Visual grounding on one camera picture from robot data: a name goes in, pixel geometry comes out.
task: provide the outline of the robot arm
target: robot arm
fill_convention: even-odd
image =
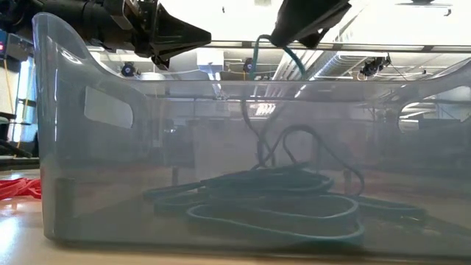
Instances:
[[[171,57],[211,41],[209,32],[172,17],[158,1],[1,0],[0,29],[31,40],[39,12],[62,18],[88,45],[133,50],[164,69]]]

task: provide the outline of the red cable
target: red cable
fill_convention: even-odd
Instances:
[[[0,200],[15,196],[41,198],[41,181],[28,180],[24,177],[17,180],[0,180]]]

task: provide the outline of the ceiling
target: ceiling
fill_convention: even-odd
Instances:
[[[259,34],[272,30],[281,1],[171,0],[162,3],[172,15],[209,30],[214,40],[254,40]],[[450,54],[446,50],[442,53],[432,53],[431,49],[430,52],[388,53],[389,50],[385,47],[388,45],[400,48],[404,45],[419,44],[471,45],[471,36],[460,33],[461,21],[468,16],[467,11],[471,7],[468,1],[436,0],[432,7],[410,6],[409,0],[351,0],[350,3],[353,6],[351,10],[329,31],[322,42],[355,43],[358,50],[362,50],[362,45],[378,44],[383,52],[296,50],[298,57],[305,63],[310,80],[423,80],[468,59],[471,55]],[[192,12],[193,6],[198,6],[200,11]],[[168,80],[208,80],[208,74],[198,70],[197,50],[173,57],[168,71],[160,71],[149,59],[137,57],[127,51],[117,51],[115,54],[98,51],[97,57],[117,72],[124,62],[133,61],[141,72],[160,72]],[[252,57],[253,50],[234,48],[222,51],[224,70],[220,73],[221,80],[247,79],[242,73],[242,67],[246,58]],[[390,66],[373,77],[366,78],[360,74],[359,71],[366,61],[388,54],[392,59]],[[257,75],[260,77],[270,77],[274,80],[300,78],[292,60],[282,50],[261,49],[258,58]]]

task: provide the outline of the plastic bin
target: plastic bin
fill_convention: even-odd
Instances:
[[[60,18],[33,22],[48,238],[469,258],[469,119],[398,126],[411,102],[463,113],[471,93],[433,95],[468,87],[468,61],[417,82],[139,81],[104,70]],[[256,86],[285,96],[247,96]]]

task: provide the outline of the blue cable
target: blue cable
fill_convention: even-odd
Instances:
[[[270,40],[271,36],[260,35],[258,36],[255,42],[255,47],[253,49],[252,68],[250,69],[250,72],[249,72],[249,77],[251,80],[255,79],[255,73],[257,72],[258,50],[260,46],[260,39],[262,38]],[[298,56],[296,56],[295,53],[288,47],[283,47],[283,51],[285,51],[289,55],[289,57],[291,57],[291,59],[296,63],[297,67],[300,69],[301,79],[302,80],[306,79],[306,69],[304,65],[302,64],[301,60],[298,58]]]

